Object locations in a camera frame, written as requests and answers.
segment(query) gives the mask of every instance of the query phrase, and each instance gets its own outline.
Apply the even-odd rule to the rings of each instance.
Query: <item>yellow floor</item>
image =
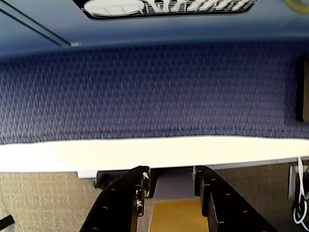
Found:
[[[200,199],[156,202],[150,232],[208,232]]]

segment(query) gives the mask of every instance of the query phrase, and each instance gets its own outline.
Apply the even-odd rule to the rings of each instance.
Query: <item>desk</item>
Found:
[[[0,172],[84,172],[192,165],[277,163],[309,156],[305,139],[268,139],[234,136],[73,140],[0,145]]]

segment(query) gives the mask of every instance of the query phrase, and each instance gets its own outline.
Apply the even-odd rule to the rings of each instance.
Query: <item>fabric surface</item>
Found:
[[[0,61],[0,143],[183,135],[309,138],[306,41],[79,50]]]

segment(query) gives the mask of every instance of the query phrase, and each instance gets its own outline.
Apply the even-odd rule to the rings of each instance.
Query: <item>white cable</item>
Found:
[[[301,224],[303,226],[303,228],[309,232],[309,229],[307,228],[307,226],[304,223],[304,220],[306,218],[307,215],[307,210],[308,210],[308,203],[307,203],[307,199],[305,196],[305,190],[304,190],[304,183],[303,183],[303,175],[304,175],[304,166],[303,166],[303,162],[301,160],[300,157],[297,158],[297,163],[298,163],[298,175],[299,175],[299,197],[298,197],[298,204],[301,203],[301,197],[304,197],[304,214],[301,217],[300,220],[296,219],[296,208],[293,211],[293,220],[295,222],[295,224]]]

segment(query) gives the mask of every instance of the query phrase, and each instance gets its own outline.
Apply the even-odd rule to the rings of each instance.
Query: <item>power cord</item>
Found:
[[[297,225],[301,224],[303,228],[309,232],[308,227],[304,223],[308,211],[308,202],[307,202],[308,199],[306,199],[305,196],[304,183],[303,183],[304,166],[303,161],[301,160],[300,157],[297,158],[297,165],[299,175],[299,197],[298,197],[298,204],[295,203],[293,206],[293,220],[295,224]]]

